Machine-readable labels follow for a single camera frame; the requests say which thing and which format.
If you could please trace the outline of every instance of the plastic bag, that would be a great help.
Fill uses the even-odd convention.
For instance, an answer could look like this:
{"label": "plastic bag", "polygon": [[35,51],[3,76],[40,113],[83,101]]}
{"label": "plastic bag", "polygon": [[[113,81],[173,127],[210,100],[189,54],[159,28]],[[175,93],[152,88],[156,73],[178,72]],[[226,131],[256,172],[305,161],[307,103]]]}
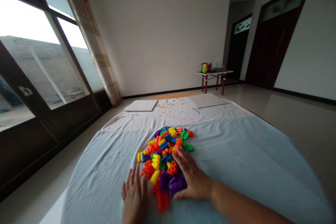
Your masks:
{"label": "plastic bag", "polygon": [[223,62],[218,55],[214,57],[213,64],[211,66],[210,72],[224,72]]}
{"label": "plastic bag", "polygon": [[204,63],[201,63],[201,65],[202,65],[202,67],[201,67],[201,72],[202,73],[207,73],[207,72],[210,72],[210,69],[211,69],[211,63],[206,63],[206,62],[204,62]]}

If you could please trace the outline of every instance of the door handle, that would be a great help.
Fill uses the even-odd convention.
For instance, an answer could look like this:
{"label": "door handle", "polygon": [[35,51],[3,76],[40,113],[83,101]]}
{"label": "door handle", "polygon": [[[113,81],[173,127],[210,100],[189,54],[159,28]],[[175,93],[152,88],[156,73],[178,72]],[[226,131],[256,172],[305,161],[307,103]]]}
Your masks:
{"label": "door handle", "polygon": [[25,95],[25,96],[30,96],[33,94],[33,92],[27,88],[27,87],[22,87],[22,86],[18,86],[18,88],[21,90],[21,92]]}

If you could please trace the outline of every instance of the curtain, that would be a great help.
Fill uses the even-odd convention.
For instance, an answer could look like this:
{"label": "curtain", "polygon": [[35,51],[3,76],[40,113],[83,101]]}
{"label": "curtain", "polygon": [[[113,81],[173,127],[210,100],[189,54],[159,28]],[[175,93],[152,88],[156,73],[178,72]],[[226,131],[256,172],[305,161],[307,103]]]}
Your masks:
{"label": "curtain", "polygon": [[98,74],[112,106],[117,106],[121,102],[122,98],[118,84],[112,72],[110,61],[105,52],[96,21],[93,17],[89,1],[68,0],[68,2],[77,21],[77,25],[82,32],[89,52],[91,53],[94,64],[96,65]]}

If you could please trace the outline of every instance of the glossy floor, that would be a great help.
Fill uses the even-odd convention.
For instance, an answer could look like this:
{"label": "glossy floor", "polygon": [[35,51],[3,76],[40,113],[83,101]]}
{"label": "glossy floor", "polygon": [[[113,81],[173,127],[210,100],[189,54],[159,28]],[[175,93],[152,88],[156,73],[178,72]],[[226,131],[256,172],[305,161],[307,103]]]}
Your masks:
{"label": "glossy floor", "polygon": [[[190,91],[201,93],[201,90]],[[221,88],[208,89],[221,96]],[[224,98],[258,114],[288,135],[306,157],[336,205],[336,107],[246,84],[225,87]],[[109,110],[69,146],[0,203],[0,223],[60,223],[65,191],[93,135],[136,99]]]}

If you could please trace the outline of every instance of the finger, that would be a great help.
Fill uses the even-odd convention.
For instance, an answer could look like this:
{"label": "finger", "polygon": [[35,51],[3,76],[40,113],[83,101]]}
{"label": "finger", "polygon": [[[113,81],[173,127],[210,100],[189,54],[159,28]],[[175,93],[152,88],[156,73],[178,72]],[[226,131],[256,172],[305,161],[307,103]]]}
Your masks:
{"label": "finger", "polygon": [[126,180],[126,191],[128,191],[128,186],[130,183],[130,176],[131,176],[132,169],[128,172],[127,180]]}
{"label": "finger", "polygon": [[129,184],[133,185],[134,184],[134,174],[135,174],[135,165],[133,166],[132,172],[131,172],[131,176],[129,178]]}
{"label": "finger", "polygon": [[197,167],[196,162],[195,162],[195,160],[193,159],[193,157],[190,155],[190,153],[187,152],[187,151],[185,151],[184,154],[185,154],[186,158],[190,161],[190,163],[191,163],[192,165],[195,165],[195,166]]}
{"label": "finger", "polygon": [[125,198],[126,198],[126,185],[125,185],[125,181],[122,182],[121,196],[122,196],[123,200],[125,200]]}
{"label": "finger", "polygon": [[175,153],[173,153],[173,158],[175,159],[176,163],[181,168],[182,172],[185,173],[186,172],[186,166],[185,166],[184,162],[182,161],[182,159],[180,157],[178,157]]}
{"label": "finger", "polygon": [[148,197],[147,174],[144,174],[141,180],[141,200],[145,201]]}
{"label": "finger", "polygon": [[189,194],[188,194],[188,189],[184,189],[184,190],[182,190],[182,191],[179,191],[178,193],[176,193],[175,195],[174,195],[174,200],[175,201],[178,201],[178,200],[186,200],[186,199],[188,199],[190,196],[189,196]]}
{"label": "finger", "polygon": [[183,160],[184,163],[184,169],[190,169],[191,167],[191,161],[190,159],[187,157],[186,152],[183,150],[183,148],[177,148],[177,152],[180,155],[181,159]]}
{"label": "finger", "polygon": [[135,166],[135,173],[134,173],[134,184],[138,186],[140,186],[139,167],[140,167],[140,164],[137,163]]}

